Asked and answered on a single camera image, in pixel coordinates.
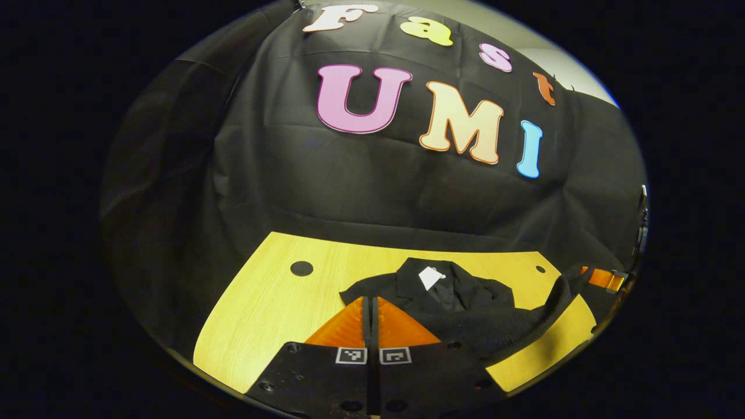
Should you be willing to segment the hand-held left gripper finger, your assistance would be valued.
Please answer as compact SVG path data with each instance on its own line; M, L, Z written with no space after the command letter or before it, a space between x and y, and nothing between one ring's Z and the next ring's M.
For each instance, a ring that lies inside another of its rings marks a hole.
M473 351L439 340L380 297L371 300L371 409L381 418L458 418L506 397Z
M247 397L300 418L367 418L369 298L360 297L305 342L279 348Z

